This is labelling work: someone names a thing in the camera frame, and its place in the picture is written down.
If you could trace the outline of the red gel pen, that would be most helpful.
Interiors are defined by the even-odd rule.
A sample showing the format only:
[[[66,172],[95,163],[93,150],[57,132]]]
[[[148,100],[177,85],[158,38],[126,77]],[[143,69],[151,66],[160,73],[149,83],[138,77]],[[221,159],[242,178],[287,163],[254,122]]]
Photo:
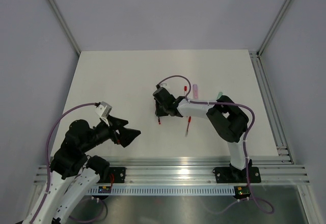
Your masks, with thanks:
[[[186,131],[185,131],[185,137],[187,137],[187,136],[188,136],[188,132],[189,132],[189,126],[190,126],[191,120],[192,120],[192,117],[191,117],[191,116],[189,116],[189,117],[188,117],[188,121],[187,121],[187,127],[186,127]]]

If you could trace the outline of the pink highlighter pen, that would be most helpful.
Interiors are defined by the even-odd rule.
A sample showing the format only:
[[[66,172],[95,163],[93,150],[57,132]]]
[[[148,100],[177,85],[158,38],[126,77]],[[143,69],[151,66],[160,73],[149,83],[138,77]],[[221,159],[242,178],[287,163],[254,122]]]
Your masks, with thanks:
[[[193,84],[193,99],[198,100],[199,96],[198,96],[198,85],[197,84]]]

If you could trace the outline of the green highlighter pen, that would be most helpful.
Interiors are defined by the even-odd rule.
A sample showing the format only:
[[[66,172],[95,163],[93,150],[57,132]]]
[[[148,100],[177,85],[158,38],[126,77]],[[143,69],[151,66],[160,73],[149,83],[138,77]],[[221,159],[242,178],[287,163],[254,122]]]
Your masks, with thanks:
[[[218,96],[217,96],[217,99],[220,99],[222,96],[223,96],[223,92],[219,92]]]

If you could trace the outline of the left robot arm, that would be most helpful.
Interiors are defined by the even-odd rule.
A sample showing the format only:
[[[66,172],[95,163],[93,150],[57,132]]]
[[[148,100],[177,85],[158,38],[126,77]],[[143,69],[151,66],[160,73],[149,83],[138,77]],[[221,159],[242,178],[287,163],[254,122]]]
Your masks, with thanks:
[[[86,120],[72,122],[50,163],[46,186],[23,223],[65,223],[86,192],[111,176],[108,161],[86,153],[108,140],[129,146],[141,132],[126,128],[127,124],[112,116],[95,127]]]

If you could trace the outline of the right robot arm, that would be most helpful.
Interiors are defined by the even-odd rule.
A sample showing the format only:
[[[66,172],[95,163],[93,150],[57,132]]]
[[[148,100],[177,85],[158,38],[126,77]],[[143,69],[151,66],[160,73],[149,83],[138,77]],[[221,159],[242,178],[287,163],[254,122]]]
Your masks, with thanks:
[[[216,101],[191,101],[184,96],[174,97],[164,87],[153,93],[155,115],[158,117],[195,117],[207,119],[217,134],[228,143],[229,167],[216,167],[213,172],[217,183],[244,183],[249,176],[250,160],[245,155],[243,137],[248,129],[248,116],[223,95]]]

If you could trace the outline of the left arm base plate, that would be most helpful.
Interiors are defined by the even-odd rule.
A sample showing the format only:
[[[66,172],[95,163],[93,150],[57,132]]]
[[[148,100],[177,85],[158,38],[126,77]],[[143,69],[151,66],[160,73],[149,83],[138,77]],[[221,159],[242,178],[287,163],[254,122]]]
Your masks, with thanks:
[[[97,183],[125,183],[125,177],[125,167],[110,167],[100,173],[100,180]]]

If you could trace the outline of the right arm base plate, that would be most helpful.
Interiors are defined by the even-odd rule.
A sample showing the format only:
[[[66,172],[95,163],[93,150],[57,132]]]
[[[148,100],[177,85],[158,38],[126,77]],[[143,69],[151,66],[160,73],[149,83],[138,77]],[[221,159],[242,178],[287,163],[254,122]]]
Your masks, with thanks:
[[[249,169],[239,170],[233,166],[215,167],[212,172],[215,175],[216,183],[247,183],[249,175],[250,183],[261,183],[261,176],[258,167],[249,166]]]

